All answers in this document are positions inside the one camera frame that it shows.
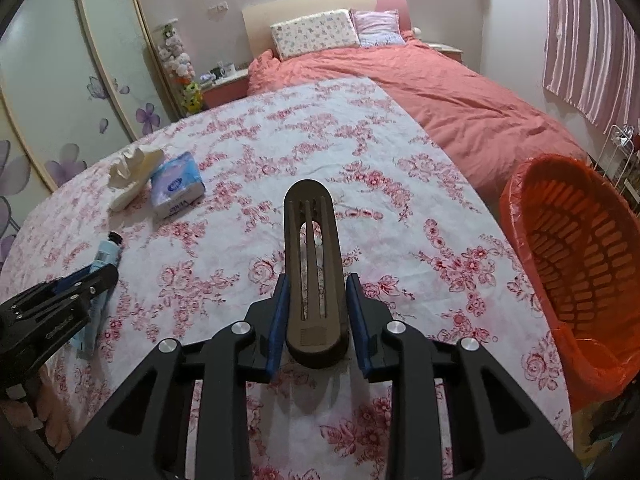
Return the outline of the white tissue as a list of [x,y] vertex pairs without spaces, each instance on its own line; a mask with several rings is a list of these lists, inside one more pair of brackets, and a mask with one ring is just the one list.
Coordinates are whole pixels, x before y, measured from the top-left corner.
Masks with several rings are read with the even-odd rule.
[[163,163],[161,148],[132,148],[124,151],[110,168],[107,188],[110,211],[121,212],[141,193],[153,172]]

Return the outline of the blue tissue pack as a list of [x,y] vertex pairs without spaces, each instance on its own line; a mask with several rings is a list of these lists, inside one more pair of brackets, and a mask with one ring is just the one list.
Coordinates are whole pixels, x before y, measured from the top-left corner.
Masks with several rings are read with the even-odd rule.
[[206,190],[200,168],[190,152],[163,162],[151,176],[151,204],[156,218],[186,209]]

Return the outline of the brown hair clip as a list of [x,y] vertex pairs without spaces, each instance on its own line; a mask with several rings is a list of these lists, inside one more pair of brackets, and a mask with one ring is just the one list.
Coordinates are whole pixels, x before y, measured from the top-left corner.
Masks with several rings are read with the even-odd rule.
[[322,183],[300,180],[286,192],[283,213],[288,353],[300,365],[322,370],[344,358],[349,337],[332,196]]

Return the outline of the floral pink tablecloth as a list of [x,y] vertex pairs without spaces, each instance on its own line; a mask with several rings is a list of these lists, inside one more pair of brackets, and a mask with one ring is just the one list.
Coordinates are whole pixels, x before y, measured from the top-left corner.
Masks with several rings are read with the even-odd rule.
[[[300,180],[332,196],[345,299],[357,274],[364,296],[427,338],[477,339],[567,444],[561,360],[520,260],[458,168],[374,82],[251,96],[136,146],[161,148],[166,162],[190,152],[204,195],[163,220],[151,196],[110,211],[116,153],[36,208],[38,226],[1,274],[2,304],[42,283],[64,290],[109,232],[122,237],[93,357],[78,358],[72,337],[40,367],[63,404],[66,451],[159,342],[212,338],[273,295],[286,275],[283,201]],[[389,479],[392,385],[363,377],[349,314],[348,328],[344,358],[322,370],[292,358],[285,332],[276,374],[247,384],[250,479]]]

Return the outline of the floral sliding wardrobe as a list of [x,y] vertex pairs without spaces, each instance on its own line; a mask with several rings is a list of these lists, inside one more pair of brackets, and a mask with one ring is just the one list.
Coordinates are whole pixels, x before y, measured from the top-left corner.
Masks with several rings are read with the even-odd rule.
[[138,0],[17,0],[1,22],[1,267],[36,208],[176,119]]

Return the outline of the orange plastic basket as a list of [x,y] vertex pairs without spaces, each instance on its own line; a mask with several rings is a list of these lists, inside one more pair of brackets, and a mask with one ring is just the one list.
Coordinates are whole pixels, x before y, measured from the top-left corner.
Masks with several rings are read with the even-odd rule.
[[500,226],[532,284],[579,411],[639,373],[639,220],[584,162],[522,162],[500,197]]

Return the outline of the pink white nightstand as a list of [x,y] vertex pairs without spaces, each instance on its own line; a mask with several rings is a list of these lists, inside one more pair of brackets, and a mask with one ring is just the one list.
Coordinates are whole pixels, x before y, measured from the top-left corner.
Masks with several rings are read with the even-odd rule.
[[237,70],[233,75],[215,81],[203,91],[207,108],[215,108],[244,99],[248,92],[248,69]]

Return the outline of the plush toy hanging stack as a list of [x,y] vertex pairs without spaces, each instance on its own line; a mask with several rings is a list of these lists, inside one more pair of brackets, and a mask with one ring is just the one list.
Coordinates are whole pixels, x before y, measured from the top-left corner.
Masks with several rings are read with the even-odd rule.
[[172,88],[177,91],[184,114],[198,114],[204,103],[201,88],[174,22],[160,28],[160,43],[156,50]]

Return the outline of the coral red duvet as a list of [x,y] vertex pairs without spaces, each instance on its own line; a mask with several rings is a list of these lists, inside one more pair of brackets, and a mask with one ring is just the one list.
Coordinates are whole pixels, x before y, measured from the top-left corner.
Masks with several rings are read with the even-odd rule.
[[410,39],[399,46],[341,48],[280,60],[272,51],[248,68],[251,94],[307,82],[366,77],[395,100],[458,166],[485,203],[495,203],[524,160],[588,158],[560,122],[463,64]]

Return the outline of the floral white pillow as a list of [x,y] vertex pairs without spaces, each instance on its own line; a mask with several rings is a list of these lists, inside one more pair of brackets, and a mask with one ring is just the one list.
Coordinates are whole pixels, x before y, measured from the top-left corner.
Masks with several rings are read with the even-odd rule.
[[324,11],[272,24],[270,32],[281,60],[323,50],[360,46],[347,9]]

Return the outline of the pink striped pillow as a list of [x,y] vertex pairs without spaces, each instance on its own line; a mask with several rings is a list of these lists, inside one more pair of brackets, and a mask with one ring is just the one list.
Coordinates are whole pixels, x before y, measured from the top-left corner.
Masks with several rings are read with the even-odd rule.
[[401,46],[405,43],[401,36],[399,11],[358,11],[350,10],[350,18],[356,29],[360,46],[363,48]]

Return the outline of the right side nightstand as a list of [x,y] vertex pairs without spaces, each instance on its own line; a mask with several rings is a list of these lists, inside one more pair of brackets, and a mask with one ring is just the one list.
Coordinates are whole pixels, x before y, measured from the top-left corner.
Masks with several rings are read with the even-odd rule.
[[434,42],[428,42],[427,45],[447,58],[451,58],[458,63],[463,62],[463,51],[458,48],[448,46],[448,44],[435,44]]

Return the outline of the pink striped curtain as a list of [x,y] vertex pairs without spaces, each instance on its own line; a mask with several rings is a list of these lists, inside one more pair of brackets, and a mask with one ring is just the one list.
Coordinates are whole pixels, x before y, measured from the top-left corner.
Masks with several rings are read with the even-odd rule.
[[639,38],[615,0],[548,0],[544,88],[591,125],[639,125]]

